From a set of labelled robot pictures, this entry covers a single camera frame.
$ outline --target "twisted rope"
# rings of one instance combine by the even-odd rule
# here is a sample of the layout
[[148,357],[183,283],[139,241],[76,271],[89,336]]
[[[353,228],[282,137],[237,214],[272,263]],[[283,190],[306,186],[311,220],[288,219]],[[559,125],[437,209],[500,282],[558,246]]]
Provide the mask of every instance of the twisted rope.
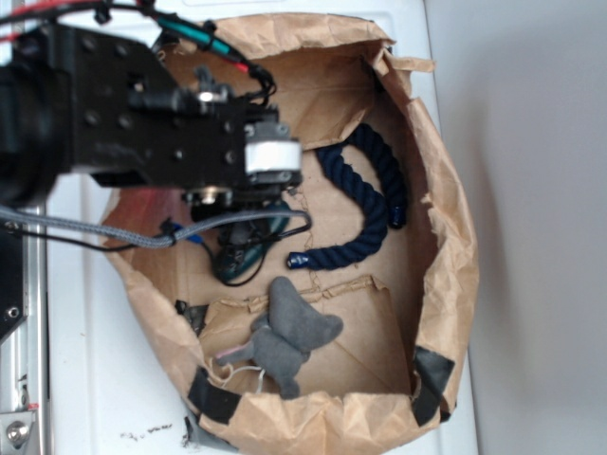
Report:
[[[355,145],[369,157],[385,198],[345,163],[341,151],[346,144]],[[360,206],[365,216],[364,226],[359,236],[345,245],[290,253],[287,265],[289,268],[334,270],[359,263],[377,253],[388,233],[389,220],[395,228],[404,224],[406,190],[392,150],[368,125],[360,125],[343,143],[318,149],[316,155],[325,176]]]

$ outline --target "gray braided cable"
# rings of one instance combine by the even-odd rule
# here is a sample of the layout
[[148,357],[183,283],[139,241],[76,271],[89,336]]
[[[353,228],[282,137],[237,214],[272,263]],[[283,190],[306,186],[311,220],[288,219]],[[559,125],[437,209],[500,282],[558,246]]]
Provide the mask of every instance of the gray braided cable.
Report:
[[0,205],[0,218],[15,223],[27,225],[39,225],[47,228],[59,228],[66,230],[75,230],[88,234],[96,234],[103,237],[120,240],[126,244],[133,244],[144,248],[165,248],[172,246],[176,241],[184,240],[198,232],[217,228],[229,223],[239,223],[242,221],[260,220],[263,218],[275,217],[303,217],[307,223],[311,224],[310,215],[301,210],[289,209],[264,209],[264,210],[243,210],[236,213],[226,213],[213,216],[203,221],[199,221],[183,229],[178,230],[173,235],[162,235],[158,237],[149,237],[137,234],[136,232],[121,229],[119,227],[93,225],[82,221],[68,220],[65,218],[56,218],[45,215],[36,215],[33,213],[24,213],[19,210],[11,209]]

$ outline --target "gray plush elephant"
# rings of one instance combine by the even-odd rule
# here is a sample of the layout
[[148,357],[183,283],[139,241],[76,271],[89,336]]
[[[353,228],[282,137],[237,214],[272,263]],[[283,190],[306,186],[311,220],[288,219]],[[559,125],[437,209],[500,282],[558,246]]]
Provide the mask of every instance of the gray plush elephant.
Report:
[[278,384],[281,397],[297,398],[295,380],[310,352],[333,341],[341,333],[343,321],[322,315],[306,302],[291,281],[274,279],[269,290],[269,309],[251,325],[250,341],[216,355],[219,365],[252,360]]

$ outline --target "cardboard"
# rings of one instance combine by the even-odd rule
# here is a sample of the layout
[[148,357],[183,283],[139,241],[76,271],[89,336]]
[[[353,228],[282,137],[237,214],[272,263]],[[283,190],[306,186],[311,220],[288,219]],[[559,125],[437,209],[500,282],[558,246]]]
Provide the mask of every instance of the cardboard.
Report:
[[[304,182],[285,200],[309,210],[314,227],[273,247],[250,284],[223,286],[202,248],[187,242],[115,253],[110,260],[184,398],[198,367],[216,386],[244,393],[228,425],[201,414],[202,428],[250,454],[375,454],[405,444],[440,420],[438,411],[423,427],[415,420],[421,379],[414,349],[454,362],[440,409],[453,412],[478,287],[476,238],[461,183],[423,102],[411,100],[411,71],[432,71],[433,63],[392,56],[392,41],[374,23],[343,16],[234,18],[218,22],[217,34],[272,72],[279,86],[272,102],[306,150],[342,141],[363,120],[371,124],[406,174],[408,224],[390,230],[381,250],[362,263],[330,272],[288,270],[289,251],[343,244],[358,235],[363,219],[324,178],[315,155],[306,153]],[[188,43],[166,46],[160,57],[184,85],[194,83],[192,70],[204,63],[237,93],[256,88]],[[377,81],[384,90],[377,90]],[[379,188],[360,151],[346,147],[343,154]],[[179,191],[128,190],[116,195],[105,223],[153,235],[168,216],[191,222]],[[204,237],[212,245],[213,233]],[[266,307],[269,283],[278,275],[288,276],[320,311],[339,314],[346,327],[303,366],[296,377],[303,395],[290,401],[280,399],[270,380],[255,393],[257,372],[236,373],[226,383],[230,372],[212,363],[218,350],[247,340],[248,325]],[[176,299],[211,305],[200,339],[176,314]]]

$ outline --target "rope end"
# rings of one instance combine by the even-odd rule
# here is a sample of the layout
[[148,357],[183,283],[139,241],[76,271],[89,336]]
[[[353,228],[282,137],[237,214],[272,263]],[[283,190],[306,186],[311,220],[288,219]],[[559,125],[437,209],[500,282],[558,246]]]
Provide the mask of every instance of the rope end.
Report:
[[289,253],[288,258],[286,259],[286,266],[291,270],[306,268],[309,261],[310,257],[307,253]]
[[389,208],[388,220],[391,228],[400,229],[407,224],[407,212],[404,206]]

